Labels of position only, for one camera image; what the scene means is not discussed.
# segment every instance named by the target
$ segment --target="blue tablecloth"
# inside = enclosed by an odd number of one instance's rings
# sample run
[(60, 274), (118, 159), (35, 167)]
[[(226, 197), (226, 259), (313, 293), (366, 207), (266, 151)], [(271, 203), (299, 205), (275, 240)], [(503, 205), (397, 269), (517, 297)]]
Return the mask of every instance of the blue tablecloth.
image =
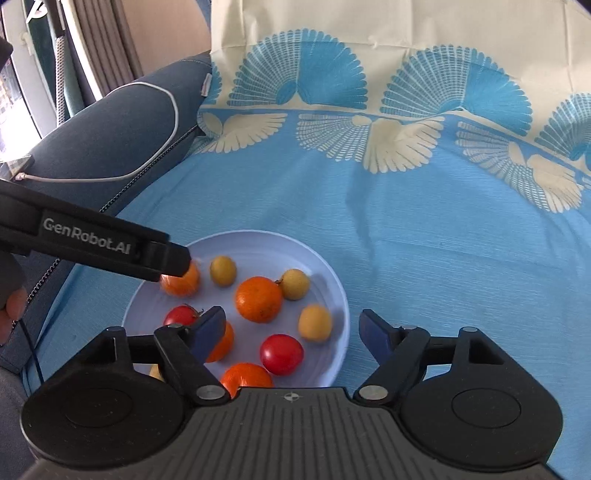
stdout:
[[(222, 120), (235, 112), (215, 112)], [(301, 112), (287, 113), (293, 133)], [(591, 471), (591, 203), (551, 213), (462, 155), (446, 115), (429, 165), (373, 175), (354, 161), (303, 150), (295, 135), (227, 154), (187, 158), (121, 218), (188, 244), (215, 232), (263, 229), (314, 248), (349, 298), (352, 336), (337, 384), (355, 388), (376, 367), (357, 334), (372, 308), (432, 335), (481, 328), (553, 395), (564, 413), (551, 464), (566, 478)], [(520, 144), (524, 151), (531, 148)], [(77, 266), (41, 336), (46, 376), (109, 325), (120, 324), (139, 280)], [(25, 384), (35, 388), (33, 369)]]

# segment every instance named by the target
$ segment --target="bird pattern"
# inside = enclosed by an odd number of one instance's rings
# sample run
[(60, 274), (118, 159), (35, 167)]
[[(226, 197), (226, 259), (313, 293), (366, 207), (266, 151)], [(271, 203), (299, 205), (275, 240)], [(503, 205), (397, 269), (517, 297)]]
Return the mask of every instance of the bird pattern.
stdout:
[[(230, 107), (287, 107), (295, 95), (308, 105), (346, 109), (366, 109), (368, 101), (365, 73), (355, 53), (337, 38), (307, 28), (280, 32), (254, 45), (233, 84)], [(206, 108), (216, 104), (221, 90), (222, 78), (213, 65)], [(519, 140), (502, 130), (524, 137), (531, 128), (531, 104), (520, 86), (475, 48), (440, 45), (417, 51), (392, 76), (379, 110), (382, 116), (301, 113), (295, 137), (305, 149), (336, 161), (355, 160), (371, 173), (407, 171), (430, 162), (445, 116), (463, 111), (475, 122), (478, 117), (493, 122), (491, 128), (457, 124), (455, 143), (463, 155), (530, 203), (565, 212), (581, 205), (583, 185), (591, 188), (591, 93), (562, 102), (535, 138), (572, 164), (551, 160), (541, 150), (525, 158)], [(286, 117), (237, 113), (222, 122), (203, 110), (197, 121), (206, 136), (197, 138), (189, 153), (246, 148), (275, 134)], [(583, 173), (579, 181), (577, 168)]]
[(554, 213), (580, 207), (583, 186), (570, 168), (539, 154), (526, 159), (515, 141), (484, 128), (466, 122), (457, 126), (456, 144), (463, 154), (536, 207)]
[(535, 142), (591, 167), (591, 93), (577, 93), (552, 113)]
[(461, 109), (518, 135), (531, 126), (531, 104), (503, 69), (475, 48), (453, 45), (419, 50), (403, 62), (380, 111), (428, 118)]
[(197, 137), (187, 155), (200, 152), (230, 153), (259, 143), (283, 126), (286, 113), (238, 113), (224, 123), (212, 112), (197, 114), (197, 124), (205, 136)]
[(441, 137), (443, 117), (403, 125), (391, 118), (365, 115), (300, 114), (296, 137), (306, 149), (328, 158), (363, 162), (371, 173), (406, 171), (429, 162)]
[(229, 106), (284, 105), (297, 93), (309, 105), (365, 109), (361, 63), (337, 38), (307, 28), (258, 42), (239, 66)]

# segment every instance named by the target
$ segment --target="finger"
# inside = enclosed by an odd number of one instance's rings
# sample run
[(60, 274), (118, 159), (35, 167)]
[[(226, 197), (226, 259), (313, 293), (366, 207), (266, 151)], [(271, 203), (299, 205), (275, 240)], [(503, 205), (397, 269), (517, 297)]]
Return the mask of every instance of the finger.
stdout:
[(6, 313), (12, 320), (19, 320), (27, 306), (27, 291), (20, 288), (13, 292), (6, 301)]
[(0, 345), (5, 344), (12, 332), (12, 320), (6, 310), (0, 310)]

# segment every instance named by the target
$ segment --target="tangerine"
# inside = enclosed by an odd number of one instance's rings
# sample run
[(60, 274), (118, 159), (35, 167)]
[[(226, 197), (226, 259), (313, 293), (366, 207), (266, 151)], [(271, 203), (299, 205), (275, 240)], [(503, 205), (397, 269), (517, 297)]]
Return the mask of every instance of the tangerine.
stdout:
[(236, 310), (246, 320), (268, 323), (281, 310), (283, 294), (275, 282), (265, 277), (252, 277), (236, 289)]
[(269, 372), (260, 365), (242, 363), (232, 365), (222, 376), (220, 383), (236, 397), (240, 387), (272, 388), (273, 379)]
[(169, 295), (188, 297), (193, 295), (200, 285), (201, 274), (195, 260), (191, 260), (187, 273), (182, 277), (160, 275), (160, 287)]
[(217, 362), (224, 358), (232, 347), (234, 346), (234, 329), (230, 322), (226, 321), (226, 330), (224, 331), (222, 339), (213, 348), (212, 352), (205, 360), (205, 363)]

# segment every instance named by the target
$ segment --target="cherry tomato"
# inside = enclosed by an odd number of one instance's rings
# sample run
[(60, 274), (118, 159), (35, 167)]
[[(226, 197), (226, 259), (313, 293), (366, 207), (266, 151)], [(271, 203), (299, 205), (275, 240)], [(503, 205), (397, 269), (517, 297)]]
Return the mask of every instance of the cherry tomato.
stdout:
[(187, 326), (192, 325), (201, 313), (191, 307), (191, 305), (179, 305), (166, 314), (162, 325), (170, 325), (171, 323), (181, 323)]
[(261, 345), (261, 362), (274, 375), (291, 375), (304, 359), (301, 343), (289, 335), (271, 335)]

